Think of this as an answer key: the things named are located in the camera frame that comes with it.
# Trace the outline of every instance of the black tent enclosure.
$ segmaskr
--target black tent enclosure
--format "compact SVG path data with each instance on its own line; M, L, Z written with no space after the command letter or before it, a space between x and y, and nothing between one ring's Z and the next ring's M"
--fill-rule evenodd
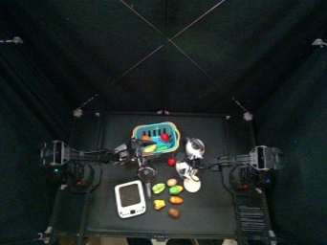
M0 243L327 244L326 11L294 0L3 2ZM184 202L168 186L147 199L141 183L145 213L121 218L115 186L135 180L151 143L131 139L153 124L143 136L175 138L145 157L151 185L176 179ZM203 158L183 155L191 139ZM169 158L195 169L197 191Z

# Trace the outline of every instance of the black table surface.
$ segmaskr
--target black table surface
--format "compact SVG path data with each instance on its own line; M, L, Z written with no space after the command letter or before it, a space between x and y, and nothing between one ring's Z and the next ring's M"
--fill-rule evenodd
M152 116L105 114L100 118L80 118L69 141L71 147L79 150L96 148L113 149L127 143L137 125L172 122L180 131L179 150L184 149L184 139L195 137L205 144L203 165L215 164L217 157L248 154L252 149L252 127L241 117L224 116ZM172 153L163 154L151 165L157 170L152 185L165 183L169 178L179 178L175 167L165 163ZM103 165L103 177L93 189L89 210L87 213L87 232L91 234L120 234L125 236L167 235L169 237L232 237L235 235L235 218L232 197L223 188L219 172L200 171L201 187L195 193L185 190L180 193L184 203L172 205L169 194L163 193L145 198L144 214L123 219L119 217L115 199L115 186L135 180L137 164ZM165 200L165 207L156 211L153 200ZM179 218L171 218L167 210L175 207L180 210Z

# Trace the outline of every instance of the orange toy fruit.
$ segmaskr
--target orange toy fruit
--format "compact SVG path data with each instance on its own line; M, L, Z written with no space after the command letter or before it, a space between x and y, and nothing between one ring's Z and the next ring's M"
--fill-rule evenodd
M151 137L147 135L143 135L140 138L141 141L151 141Z

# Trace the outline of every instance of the green basket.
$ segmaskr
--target green basket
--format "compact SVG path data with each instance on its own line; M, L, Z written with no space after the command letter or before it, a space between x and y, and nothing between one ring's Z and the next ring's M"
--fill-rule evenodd
M161 134L164 133L169 136L167 142L161 140ZM152 152L143 152L143 156L168 153L176 150L179 147L180 133L172 122L139 125L133 129L132 138L140 140L143 136L149 136L151 141L156 142L156 150L153 150Z

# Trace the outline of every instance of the brown toy food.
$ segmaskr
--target brown toy food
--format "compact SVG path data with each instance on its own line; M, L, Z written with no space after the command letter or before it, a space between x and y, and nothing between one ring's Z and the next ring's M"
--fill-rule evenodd
M169 208L168 209L168 215L172 217L172 218L177 218L179 215L180 215L180 212L176 208Z

